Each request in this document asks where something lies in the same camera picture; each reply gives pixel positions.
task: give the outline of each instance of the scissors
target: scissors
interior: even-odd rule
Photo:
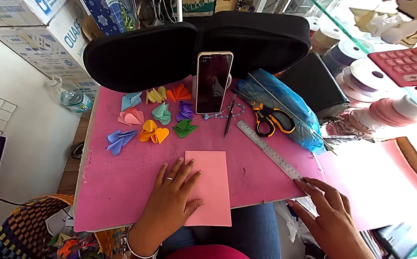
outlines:
[[[270,108],[263,103],[257,102],[255,100],[252,100],[251,98],[247,97],[245,94],[241,93],[237,89],[231,89],[231,91],[238,95],[242,100],[244,100],[246,103],[250,104],[253,108],[253,111],[256,115],[256,132],[258,136],[260,137],[271,137],[276,127],[274,124],[276,124],[281,132],[284,133],[292,133],[295,130],[295,121],[293,120],[292,116],[288,114],[286,111],[281,110],[279,108]],[[285,127],[274,117],[275,113],[282,113],[285,115],[289,121],[290,121],[290,127],[288,129],[284,129]],[[269,131],[267,133],[263,133],[260,131],[260,124],[266,123],[269,126]]]

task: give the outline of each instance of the water bottle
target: water bottle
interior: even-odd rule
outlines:
[[[49,82],[55,98],[74,112],[86,112],[92,107],[90,97],[86,96],[75,84],[63,83],[61,77],[52,76]]]

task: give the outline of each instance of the wooden floor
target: wooden floor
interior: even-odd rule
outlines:
[[[74,136],[73,144],[78,144],[85,140],[87,127],[89,125],[89,119],[90,113],[80,119],[76,135]],[[68,156],[63,176],[56,193],[74,195],[74,192],[76,191],[77,175],[79,173],[79,163],[80,159],[74,159],[70,155]]]

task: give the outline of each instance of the snowflake pattern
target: snowflake pattern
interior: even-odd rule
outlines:
[[[108,4],[106,3],[105,0],[100,0],[100,2],[104,9],[108,9]]]
[[[98,22],[101,23],[103,26],[108,25],[108,20],[106,20],[106,18],[102,14],[97,15],[96,18],[98,18]]]
[[[116,23],[116,19],[114,19],[114,15],[113,14],[110,14],[109,15],[109,18],[111,18],[111,21],[115,24]]]

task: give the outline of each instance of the woven basket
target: woven basket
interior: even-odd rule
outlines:
[[[45,220],[61,209],[72,205],[73,195],[54,194],[33,198],[28,205],[13,210],[0,228],[0,258],[10,259],[49,259],[57,251],[48,247],[52,239]],[[119,247],[119,237],[125,228],[96,232],[100,251],[111,258]]]

